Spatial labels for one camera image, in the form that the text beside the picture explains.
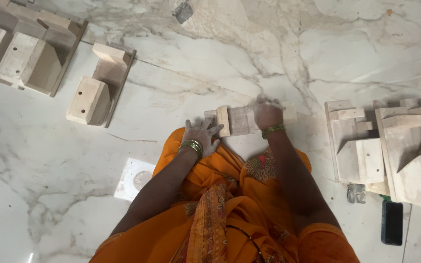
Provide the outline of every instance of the orange saree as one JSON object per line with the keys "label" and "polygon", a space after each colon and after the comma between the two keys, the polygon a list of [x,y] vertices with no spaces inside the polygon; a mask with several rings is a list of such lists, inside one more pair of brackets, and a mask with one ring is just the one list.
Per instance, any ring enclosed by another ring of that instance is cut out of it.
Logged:
{"label": "orange saree", "polygon": [[[181,128],[170,135],[154,176],[176,156],[183,133]],[[306,154],[298,154],[311,171]],[[90,262],[359,261],[333,225],[312,224],[295,236],[277,179],[249,174],[241,159],[220,144],[192,168],[169,210],[109,237]]]}

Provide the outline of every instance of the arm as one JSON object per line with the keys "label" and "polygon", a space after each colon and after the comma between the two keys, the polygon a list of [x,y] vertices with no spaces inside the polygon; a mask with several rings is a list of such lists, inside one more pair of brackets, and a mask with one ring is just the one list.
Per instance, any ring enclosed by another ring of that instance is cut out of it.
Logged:
{"label": "arm", "polygon": [[[256,123],[262,131],[284,123],[283,111],[277,100],[271,102],[259,96],[255,112]],[[276,159],[277,177],[290,206],[296,233],[313,223],[328,223],[340,228],[285,131],[274,131],[267,140]]]}
{"label": "arm", "polygon": [[[212,143],[211,138],[223,128],[223,125],[207,129],[211,122],[212,119],[208,118],[202,126],[201,123],[196,122],[196,125],[191,127],[191,122],[186,121],[182,142],[189,139],[199,141],[203,148],[203,158],[213,154],[220,142],[215,140]],[[183,147],[176,157],[141,189],[110,236],[126,232],[135,225],[167,211],[172,206],[181,183],[197,160],[196,150],[191,147]]]}

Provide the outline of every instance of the hand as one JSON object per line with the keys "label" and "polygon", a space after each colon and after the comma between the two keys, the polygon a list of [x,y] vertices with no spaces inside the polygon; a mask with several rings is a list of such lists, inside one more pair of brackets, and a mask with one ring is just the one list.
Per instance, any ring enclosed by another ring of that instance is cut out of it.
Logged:
{"label": "hand", "polygon": [[201,143],[203,148],[202,157],[208,157],[213,154],[217,147],[219,146],[220,140],[215,140],[212,143],[212,136],[219,132],[219,130],[224,128],[223,124],[215,126],[214,128],[207,129],[212,122],[212,118],[206,118],[204,123],[201,125],[200,121],[196,121],[196,125],[191,127],[190,120],[186,120],[186,126],[184,130],[182,143],[186,140],[196,140]]}
{"label": "hand", "polygon": [[284,124],[284,111],[278,99],[271,101],[264,93],[258,95],[254,105],[254,122],[261,131]]}

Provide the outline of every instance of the green bangle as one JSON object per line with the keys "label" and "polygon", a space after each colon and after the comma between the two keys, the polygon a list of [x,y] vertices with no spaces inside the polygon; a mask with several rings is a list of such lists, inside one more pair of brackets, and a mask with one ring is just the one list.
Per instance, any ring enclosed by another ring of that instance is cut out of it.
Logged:
{"label": "green bangle", "polygon": [[184,146],[191,147],[191,148],[193,148],[193,149],[196,150],[196,152],[197,152],[197,161],[196,161],[196,164],[197,164],[202,159],[202,153],[204,152],[204,149],[202,148],[202,144],[199,141],[196,141],[196,140],[193,140],[193,139],[186,140],[178,148],[178,152],[180,152],[180,150]]}
{"label": "green bangle", "polygon": [[271,132],[275,132],[278,130],[285,130],[285,126],[283,124],[277,124],[276,126],[269,127],[262,132],[262,138],[267,140],[267,136]]}

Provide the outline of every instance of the mobile phone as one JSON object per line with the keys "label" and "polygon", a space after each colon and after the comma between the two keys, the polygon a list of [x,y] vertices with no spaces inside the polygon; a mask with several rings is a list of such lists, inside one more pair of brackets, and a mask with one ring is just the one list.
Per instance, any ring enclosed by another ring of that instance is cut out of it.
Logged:
{"label": "mobile phone", "polygon": [[383,201],[381,241],[386,245],[402,246],[402,224],[404,206],[402,203]]}

